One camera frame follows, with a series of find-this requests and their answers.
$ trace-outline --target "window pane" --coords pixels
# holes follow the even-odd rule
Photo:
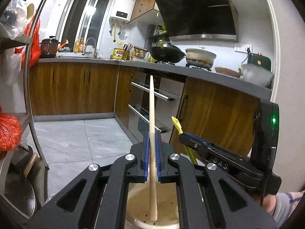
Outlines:
[[[96,11],[90,23],[87,39],[92,37],[95,38],[97,42],[108,2],[109,0],[98,0],[96,4]]]
[[[77,28],[86,2],[87,0],[74,0],[65,24],[61,43],[64,43],[66,39],[68,39],[69,44],[67,46],[72,49],[74,47]]]
[[[83,18],[83,22],[80,28],[80,38],[85,38],[85,34],[86,34],[86,29],[87,29],[87,25],[90,19],[90,16],[92,15],[93,11],[94,11],[94,3],[96,0],[90,0],[88,7],[86,7],[86,13],[85,16]]]

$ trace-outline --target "yellow brush tip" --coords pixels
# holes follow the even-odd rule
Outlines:
[[[183,132],[182,132],[181,124],[180,124],[179,120],[178,120],[177,118],[175,118],[174,116],[172,116],[171,118],[172,118],[172,121],[173,121],[174,126],[175,126],[175,127],[177,128],[177,130],[178,130],[179,135],[182,134]]]

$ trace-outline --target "tiled floor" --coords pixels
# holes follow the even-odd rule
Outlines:
[[[88,165],[111,164],[129,153],[132,146],[115,119],[36,122],[35,129],[50,167],[48,197],[60,191]],[[35,149],[31,134],[28,144]]]

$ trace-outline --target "faucet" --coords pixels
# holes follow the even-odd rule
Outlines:
[[[89,38],[89,39],[93,39],[93,40],[94,40],[94,58],[97,59],[97,53],[96,53],[96,39],[93,38],[93,37],[91,37],[91,38]],[[86,40],[85,49],[84,49],[84,51],[83,51],[83,53],[82,53],[83,56],[85,55],[85,51],[86,51],[87,43],[88,43],[88,40],[89,40],[89,39]]]

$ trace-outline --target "oven handle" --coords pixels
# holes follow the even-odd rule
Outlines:
[[[142,89],[142,90],[144,90],[144,91],[146,91],[146,92],[149,93],[149,89],[148,89],[148,88],[143,87],[142,85],[137,84],[137,83],[134,83],[134,82],[132,82],[131,84],[132,84],[133,86],[135,86],[135,87],[137,87],[137,88],[139,88],[139,89]],[[172,102],[172,101],[175,100],[174,98],[167,97],[167,96],[162,95],[162,94],[160,94],[160,93],[158,93],[158,92],[156,92],[156,91],[154,91],[154,94],[155,94],[156,97],[159,97],[159,98],[161,98],[162,100],[165,100],[165,101],[170,101],[170,102]]]
[[[146,119],[142,114],[140,114],[132,105],[128,104],[128,107],[136,114],[138,115],[143,121],[145,121],[148,125],[149,125],[149,120]]]

